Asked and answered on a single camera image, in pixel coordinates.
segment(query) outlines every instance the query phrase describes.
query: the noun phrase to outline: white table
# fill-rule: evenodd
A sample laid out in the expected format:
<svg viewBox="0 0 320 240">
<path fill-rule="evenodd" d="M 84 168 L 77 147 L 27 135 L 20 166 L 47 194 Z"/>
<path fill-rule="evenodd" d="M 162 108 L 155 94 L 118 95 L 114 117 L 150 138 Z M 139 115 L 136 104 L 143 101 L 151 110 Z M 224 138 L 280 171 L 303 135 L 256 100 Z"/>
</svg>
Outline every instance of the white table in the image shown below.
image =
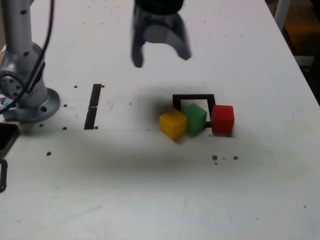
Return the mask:
<svg viewBox="0 0 320 240">
<path fill-rule="evenodd" d="M 31 8 L 39 44 L 48 2 Z M 67 107 L 24 125 L 6 157 L 0 239 L 319 239 L 320 110 L 263 0 L 186 0 L 192 58 L 147 44 L 142 69 L 130 59 L 133 1 L 55 9 L 44 77 Z M 105 85 L 98 129 L 84 130 L 93 84 Z M 207 128 L 171 141 L 158 117 L 172 94 L 232 105 L 233 137 Z"/>
</svg>

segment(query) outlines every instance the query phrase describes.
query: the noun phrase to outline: cable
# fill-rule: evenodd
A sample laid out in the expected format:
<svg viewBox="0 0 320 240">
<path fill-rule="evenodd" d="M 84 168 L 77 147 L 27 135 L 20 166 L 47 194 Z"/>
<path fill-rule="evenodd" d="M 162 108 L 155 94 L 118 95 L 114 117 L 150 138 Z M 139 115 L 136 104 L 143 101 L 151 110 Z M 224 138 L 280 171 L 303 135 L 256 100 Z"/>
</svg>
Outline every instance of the cable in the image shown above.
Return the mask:
<svg viewBox="0 0 320 240">
<path fill-rule="evenodd" d="M 44 59 L 45 53 L 47 51 L 49 42 L 50 42 L 50 38 L 51 38 L 51 33 L 52 33 L 52 28 L 53 28 L 53 24 L 54 24 L 54 13 L 55 13 L 55 0 L 50 0 L 50 13 L 49 13 L 49 23 L 48 23 L 48 30 L 46 33 L 46 38 L 44 41 L 44 45 L 42 47 L 42 51 L 32 69 L 32 72 L 30 74 L 29 80 L 26 82 L 26 85 L 22 85 L 23 89 L 21 90 L 21 92 L 19 93 L 19 95 L 12 101 L 10 102 L 7 106 L 5 106 L 4 108 L 2 108 L 0 110 L 0 115 L 5 113 L 6 111 L 8 111 L 10 108 L 12 108 L 21 98 L 22 96 L 27 92 L 27 89 L 29 88 L 32 80 L 34 79 L 36 73 L 38 72 L 38 68 L 41 64 L 41 62 Z"/>
</svg>

